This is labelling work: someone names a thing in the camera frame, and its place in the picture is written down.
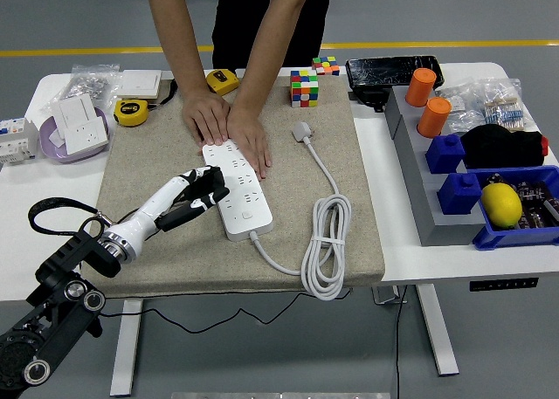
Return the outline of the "white and black robot left hand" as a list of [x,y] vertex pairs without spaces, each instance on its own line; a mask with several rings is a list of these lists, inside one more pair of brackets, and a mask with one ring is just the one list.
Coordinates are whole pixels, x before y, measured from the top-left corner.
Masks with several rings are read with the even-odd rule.
[[229,193],[219,167],[192,169],[170,179],[129,219],[104,231],[100,243],[119,262],[130,263],[148,238],[199,217]]

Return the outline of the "person's left hand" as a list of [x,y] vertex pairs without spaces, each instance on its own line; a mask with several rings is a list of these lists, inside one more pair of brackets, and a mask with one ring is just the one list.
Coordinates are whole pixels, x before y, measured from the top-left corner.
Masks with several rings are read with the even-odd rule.
[[226,126],[228,136],[237,144],[257,178],[260,181],[265,179],[267,170],[272,166],[272,156],[259,115],[235,103],[228,113]]

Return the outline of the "person's right hand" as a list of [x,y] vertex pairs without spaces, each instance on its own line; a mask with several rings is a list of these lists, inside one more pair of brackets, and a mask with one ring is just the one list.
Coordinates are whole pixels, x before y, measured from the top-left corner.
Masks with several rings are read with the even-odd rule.
[[200,148],[221,145],[228,139],[226,120],[229,112],[230,105],[209,90],[183,96],[183,120]]

